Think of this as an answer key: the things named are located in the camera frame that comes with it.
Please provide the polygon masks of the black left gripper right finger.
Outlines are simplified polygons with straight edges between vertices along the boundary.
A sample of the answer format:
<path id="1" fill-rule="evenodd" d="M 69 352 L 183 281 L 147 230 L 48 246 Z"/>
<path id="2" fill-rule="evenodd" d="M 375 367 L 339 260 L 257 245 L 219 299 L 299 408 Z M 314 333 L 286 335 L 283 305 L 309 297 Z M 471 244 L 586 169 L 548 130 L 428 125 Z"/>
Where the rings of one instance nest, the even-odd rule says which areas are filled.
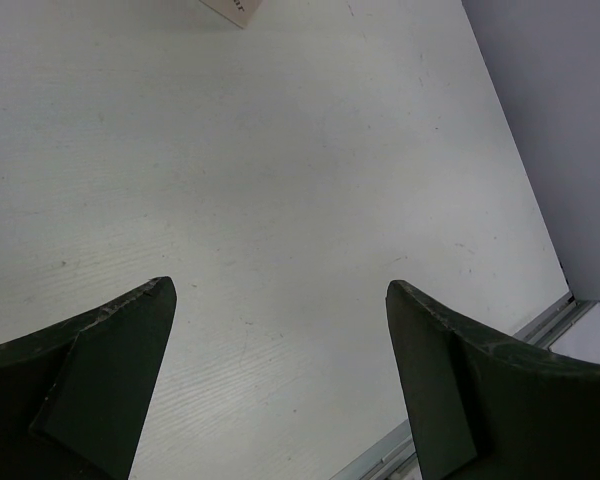
<path id="1" fill-rule="evenodd" d="M 388 326 L 426 479 L 600 479 L 600 365 L 529 345 L 403 280 Z"/>

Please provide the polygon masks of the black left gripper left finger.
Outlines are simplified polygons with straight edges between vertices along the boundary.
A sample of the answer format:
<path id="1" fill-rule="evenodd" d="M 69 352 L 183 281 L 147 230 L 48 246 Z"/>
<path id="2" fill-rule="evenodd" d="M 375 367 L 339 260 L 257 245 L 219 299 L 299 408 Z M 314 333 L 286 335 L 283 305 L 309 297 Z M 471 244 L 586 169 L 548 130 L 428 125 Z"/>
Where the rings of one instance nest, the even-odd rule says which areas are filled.
<path id="1" fill-rule="evenodd" d="M 174 283 L 0 344 L 0 479 L 126 479 L 174 320 Z"/>

